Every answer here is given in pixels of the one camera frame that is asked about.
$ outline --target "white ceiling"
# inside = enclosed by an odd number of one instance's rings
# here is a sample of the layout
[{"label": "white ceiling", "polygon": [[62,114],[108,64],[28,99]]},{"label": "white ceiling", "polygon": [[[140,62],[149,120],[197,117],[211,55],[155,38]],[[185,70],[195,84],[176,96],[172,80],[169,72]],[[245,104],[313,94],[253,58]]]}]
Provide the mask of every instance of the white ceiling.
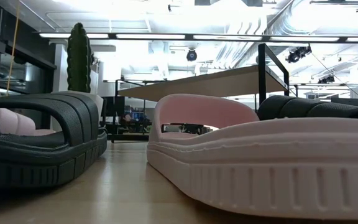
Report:
[{"label": "white ceiling", "polygon": [[[247,7],[241,0],[220,0],[212,6],[195,6],[195,0],[21,0],[21,19],[40,32],[69,32],[73,25],[82,22],[88,32],[154,32],[154,33],[199,33],[199,34],[244,34],[248,28],[252,33],[262,33],[264,27],[289,0],[276,0],[276,5]],[[312,6],[309,0],[295,0],[300,6],[292,11],[291,25],[298,30],[308,30],[316,35],[358,35],[358,13],[355,7]],[[168,12],[167,5],[172,5]],[[0,0],[0,5],[9,12],[16,10],[15,1]],[[152,73],[158,70],[159,58],[149,54],[149,41],[125,42],[116,40],[92,40],[94,45],[115,45],[115,60],[120,60],[123,73]],[[165,51],[169,70],[195,71],[196,62],[187,62],[189,48],[195,48],[198,63],[217,62],[218,53],[226,46],[222,42],[167,42],[171,46],[183,47],[185,51]],[[227,61],[234,56],[246,55],[238,52],[243,46],[232,44],[235,54],[224,52]],[[313,55],[298,63],[285,61],[288,50],[278,56],[291,72],[293,82],[317,82],[318,74],[326,68],[346,79],[351,66],[358,64],[358,45],[312,44]]]}]

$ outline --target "black slide sandal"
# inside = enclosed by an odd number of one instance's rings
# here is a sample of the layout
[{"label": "black slide sandal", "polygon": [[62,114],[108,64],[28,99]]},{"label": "black slide sandal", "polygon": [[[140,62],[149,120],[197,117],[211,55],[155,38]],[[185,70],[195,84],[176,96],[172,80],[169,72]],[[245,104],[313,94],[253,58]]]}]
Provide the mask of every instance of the black slide sandal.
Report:
[{"label": "black slide sandal", "polygon": [[10,96],[0,108],[43,111],[62,132],[46,136],[0,133],[0,189],[52,187],[82,174],[107,148],[91,98],[76,93]]}]

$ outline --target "textured sole edge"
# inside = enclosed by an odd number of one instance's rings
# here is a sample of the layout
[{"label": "textured sole edge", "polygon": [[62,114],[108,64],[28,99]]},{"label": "textured sole edge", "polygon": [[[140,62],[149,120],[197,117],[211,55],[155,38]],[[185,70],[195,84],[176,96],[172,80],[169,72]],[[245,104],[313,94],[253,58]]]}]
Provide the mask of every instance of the textured sole edge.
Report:
[{"label": "textured sole edge", "polygon": [[247,215],[358,220],[358,164],[187,164],[151,148],[149,164],[189,197]]},{"label": "textured sole edge", "polygon": [[107,149],[107,135],[94,141],[85,152],[53,166],[0,161],[0,189],[54,187],[77,178]]}]

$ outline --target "spotlight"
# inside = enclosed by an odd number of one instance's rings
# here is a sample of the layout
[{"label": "spotlight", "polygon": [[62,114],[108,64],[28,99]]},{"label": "spotlight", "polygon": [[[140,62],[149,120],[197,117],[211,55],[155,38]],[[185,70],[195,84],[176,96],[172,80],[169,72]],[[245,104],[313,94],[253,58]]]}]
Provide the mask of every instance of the spotlight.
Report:
[{"label": "spotlight", "polygon": [[307,47],[297,47],[291,50],[289,56],[285,59],[288,63],[297,63],[300,59],[311,53],[310,44]]},{"label": "spotlight", "polygon": [[189,52],[187,53],[187,61],[189,62],[194,62],[197,59],[197,53],[195,49],[190,49]]},{"label": "spotlight", "polygon": [[320,78],[318,80],[317,84],[328,84],[328,83],[334,83],[335,82],[335,78],[333,75],[330,75],[328,77],[324,77],[324,78]]}]

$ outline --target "security camera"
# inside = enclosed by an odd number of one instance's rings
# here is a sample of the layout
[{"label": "security camera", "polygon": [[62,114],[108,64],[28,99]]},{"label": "security camera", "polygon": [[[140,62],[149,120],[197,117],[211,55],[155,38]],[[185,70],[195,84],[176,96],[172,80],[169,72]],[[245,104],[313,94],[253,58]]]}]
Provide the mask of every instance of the security camera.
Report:
[{"label": "security camera", "polygon": [[197,59],[197,53],[195,49],[190,49],[189,52],[187,53],[187,61],[189,62],[194,62]]}]

